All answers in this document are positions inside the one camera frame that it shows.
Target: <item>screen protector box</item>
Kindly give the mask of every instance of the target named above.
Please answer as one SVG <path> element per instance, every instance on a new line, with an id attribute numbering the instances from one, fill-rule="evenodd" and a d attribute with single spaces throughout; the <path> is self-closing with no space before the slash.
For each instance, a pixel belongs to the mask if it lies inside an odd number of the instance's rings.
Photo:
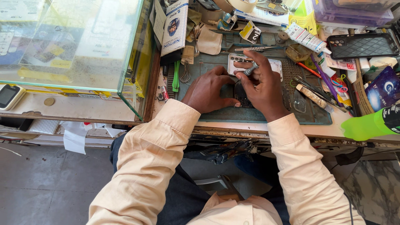
<path id="1" fill-rule="evenodd" d="M 161 56 L 185 47 L 188 0 L 180 0 L 167 8 Z"/>
<path id="2" fill-rule="evenodd" d="M 400 99 L 400 79 L 396 72 L 387 66 L 365 89 L 365 93 L 373 110 L 378 112 Z"/>

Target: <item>shirt cuff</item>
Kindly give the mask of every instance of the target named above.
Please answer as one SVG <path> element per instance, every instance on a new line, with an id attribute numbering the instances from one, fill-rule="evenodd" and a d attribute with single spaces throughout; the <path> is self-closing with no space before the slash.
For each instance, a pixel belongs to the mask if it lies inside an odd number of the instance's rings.
<path id="1" fill-rule="evenodd" d="M 267 123 L 267 126 L 272 146 L 286 145 L 304 137 L 293 113 Z"/>
<path id="2" fill-rule="evenodd" d="M 201 114 L 194 108 L 178 100 L 168 99 L 155 119 L 189 136 L 199 120 L 200 115 Z"/>

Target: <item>hand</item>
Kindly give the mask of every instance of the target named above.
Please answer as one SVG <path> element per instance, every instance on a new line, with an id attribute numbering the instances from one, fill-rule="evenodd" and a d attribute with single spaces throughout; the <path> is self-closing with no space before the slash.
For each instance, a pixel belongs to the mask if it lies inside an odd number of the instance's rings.
<path id="1" fill-rule="evenodd" d="M 252 73 L 251 80 L 243 72 L 235 71 L 236 77 L 242 82 L 247 98 L 253 106 L 264 114 L 268 122 L 272 122 L 286 115 L 289 111 L 283 105 L 280 74 L 272 71 L 268 59 L 260 53 L 244 50 L 243 53 L 252 58 L 258 68 Z M 236 62 L 237 68 L 250 68 L 250 62 Z"/>
<path id="2" fill-rule="evenodd" d="M 194 108 L 199 113 L 209 113 L 228 106 L 240 106 L 234 98 L 220 98 L 224 84 L 235 84 L 223 66 L 216 66 L 195 79 L 182 99 L 182 103 Z"/>

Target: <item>green spudger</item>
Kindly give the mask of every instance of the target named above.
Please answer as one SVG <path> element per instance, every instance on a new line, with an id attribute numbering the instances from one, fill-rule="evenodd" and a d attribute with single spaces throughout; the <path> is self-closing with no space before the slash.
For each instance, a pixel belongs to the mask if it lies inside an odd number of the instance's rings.
<path id="1" fill-rule="evenodd" d="M 179 89 L 179 64 L 180 60 L 174 62 L 175 71 L 174 71 L 174 81 L 172 82 L 172 91 L 178 92 Z"/>

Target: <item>glass shelf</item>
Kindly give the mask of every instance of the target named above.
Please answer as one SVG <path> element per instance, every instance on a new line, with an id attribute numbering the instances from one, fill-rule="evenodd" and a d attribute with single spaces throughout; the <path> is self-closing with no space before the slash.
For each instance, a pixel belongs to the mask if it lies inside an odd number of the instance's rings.
<path id="1" fill-rule="evenodd" d="M 123 100 L 142 119 L 155 49 L 148 23 L 151 3 L 2 3 L 0 10 L 8 12 L 0 14 L 0 82 L 63 94 L 87 93 L 80 97 Z"/>

